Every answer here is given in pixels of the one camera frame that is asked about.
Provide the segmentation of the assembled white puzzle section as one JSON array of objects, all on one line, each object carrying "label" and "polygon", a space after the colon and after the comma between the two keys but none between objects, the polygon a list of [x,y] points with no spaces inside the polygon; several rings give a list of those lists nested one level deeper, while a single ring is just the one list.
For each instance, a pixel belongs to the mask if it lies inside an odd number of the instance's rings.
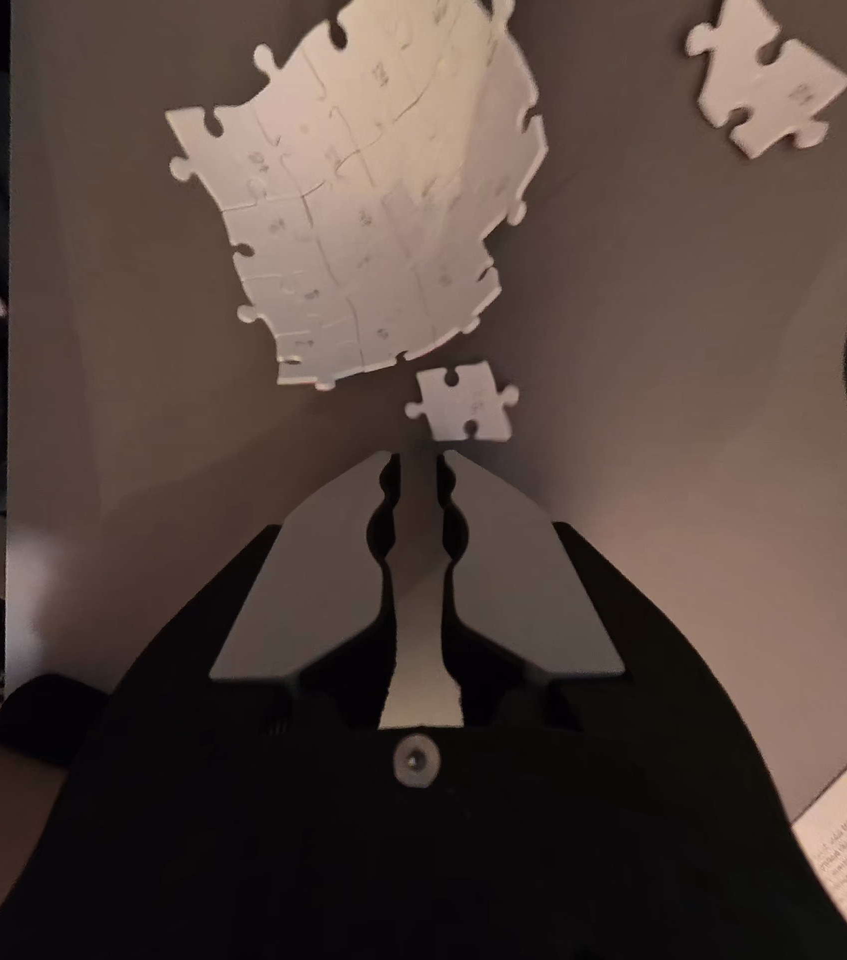
[{"label": "assembled white puzzle section", "polygon": [[181,183],[220,211],[276,382],[319,391],[430,354],[501,294],[487,248],[548,152],[515,2],[349,2],[248,101],[167,110]]}]

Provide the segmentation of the scattered loose puzzle pieces group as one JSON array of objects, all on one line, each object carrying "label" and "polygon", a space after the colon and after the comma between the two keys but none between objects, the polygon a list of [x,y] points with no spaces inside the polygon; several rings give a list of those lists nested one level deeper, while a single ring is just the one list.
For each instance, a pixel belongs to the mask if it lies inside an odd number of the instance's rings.
[{"label": "scattered loose puzzle pieces group", "polygon": [[707,57],[700,114],[722,129],[744,112],[729,140],[750,161],[785,139],[798,150],[818,146],[829,129],[818,115],[847,90],[847,73],[800,40],[783,42],[763,62],[760,54],[780,31],[763,2],[724,1],[716,19],[695,24],[684,41],[687,57]]}]

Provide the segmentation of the white puzzle piece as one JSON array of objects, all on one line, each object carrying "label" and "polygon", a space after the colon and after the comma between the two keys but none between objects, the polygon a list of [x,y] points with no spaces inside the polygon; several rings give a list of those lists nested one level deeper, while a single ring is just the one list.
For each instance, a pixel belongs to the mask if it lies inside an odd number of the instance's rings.
[{"label": "white puzzle piece", "polygon": [[420,398],[404,405],[408,419],[427,419],[435,442],[476,440],[505,443],[513,436],[508,409],[521,398],[516,385],[499,388],[490,364],[455,366],[455,383],[445,367],[416,373]]}]

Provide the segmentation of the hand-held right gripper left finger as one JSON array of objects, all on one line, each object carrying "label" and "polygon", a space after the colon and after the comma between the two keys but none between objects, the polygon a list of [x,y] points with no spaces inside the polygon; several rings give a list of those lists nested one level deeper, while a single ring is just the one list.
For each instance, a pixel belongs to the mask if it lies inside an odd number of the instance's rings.
[{"label": "hand-held right gripper left finger", "polygon": [[379,451],[291,511],[209,678],[286,680],[370,628],[390,588],[400,492],[399,457]]}]

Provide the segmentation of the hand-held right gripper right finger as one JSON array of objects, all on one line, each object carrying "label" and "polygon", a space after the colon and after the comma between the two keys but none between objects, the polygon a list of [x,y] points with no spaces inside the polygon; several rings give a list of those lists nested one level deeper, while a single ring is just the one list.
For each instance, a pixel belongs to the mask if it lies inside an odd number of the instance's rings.
[{"label": "hand-held right gripper right finger", "polygon": [[456,621],[547,680],[621,677],[622,656],[545,510],[456,450],[441,455]]}]

